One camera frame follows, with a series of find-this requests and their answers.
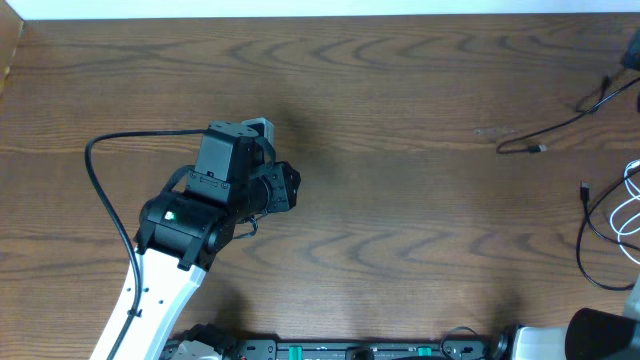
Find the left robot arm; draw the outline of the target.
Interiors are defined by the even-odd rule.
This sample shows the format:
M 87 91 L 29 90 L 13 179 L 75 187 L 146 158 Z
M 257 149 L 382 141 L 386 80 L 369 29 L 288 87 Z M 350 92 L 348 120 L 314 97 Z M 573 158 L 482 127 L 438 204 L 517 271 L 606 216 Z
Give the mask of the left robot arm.
M 213 121 L 196 130 L 195 164 L 174 171 L 142 207 L 128 235 L 92 162 L 97 138 L 85 147 L 94 189 L 125 245 L 129 268 L 116 306 L 91 354 L 94 359 L 158 359 L 174 325 L 201 286 L 218 253 L 240 224 L 287 212 L 301 177 L 278 160 L 274 125 L 265 118 Z

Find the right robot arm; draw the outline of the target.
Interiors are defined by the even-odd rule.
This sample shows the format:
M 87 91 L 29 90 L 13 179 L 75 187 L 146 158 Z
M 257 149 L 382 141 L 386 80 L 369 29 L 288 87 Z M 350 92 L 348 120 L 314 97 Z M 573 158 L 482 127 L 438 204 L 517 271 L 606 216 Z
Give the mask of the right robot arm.
M 622 66 L 621 73 L 625 70 L 639 73 L 639 29 L 635 31 L 629 41 L 621 57 L 620 64 Z M 589 96 L 579 101 L 574 110 L 577 115 L 573 118 L 499 143 L 496 146 L 496 153 L 499 155 L 511 155 L 519 153 L 535 154 L 546 151 L 546 146 L 543 144 L 533 144 L 510 150 L 505 150 L 504 148 L 511 146 L 513 143 L 521 143 L 563 128 L 583 117 L 595 114 L 614 97 L 639 83 L 638 76 L 618 89 L 607 93 L 616 76 L 617 74 L 603 78 L 598 90 L 598 100 L 593 105 L 588 108 L 582 108 L 582 103 Z M 580 184 L 583 218 L 576 238 L 576 264 L 580 273 L 592 285 L 612 292 L 630 291 L 630 295 L 624 305 L 623 315 L 583 308 L 578 310 L 569 324 L 564 327 L 536 328 L 516 326 L 513 335 L 507 335 L 506 333 L 501 335 L 499 345 L 496 345 L 495 355 L 492 355 L 492 359 L 639 359 L 639 275 L 634 283 L 628 285 L 605 285 L 588 274 L 581 260 L 581 244 L 584 232 L 588 227 L 597 237 L 614 244 L 627 258 L 639 265 L 639 258 L 629 253 L 629 250 L 639 253 L 639 246 L 622 241 L 623 237 L 639 233 L 639 211 L 621 225 L 616 225 L 614 221 L 617 213 L 625 206 L 632 203 L 639 204 L 639 184 L 633 181 L 633 176 L 635 175 L 639 175 L 639 159 L 629 162 L 624 168 L 621 179 L 611 185 L 593 203 L 590 203 L 589 185 L 585 182 Z M 615 208 L 609 216 L 609 226 L 616 235 L 615 238 L 612 238 L 603 234 L 594 226 L 591 216 L 602 201 L 622 185 L 624 185 L 629 197 Z

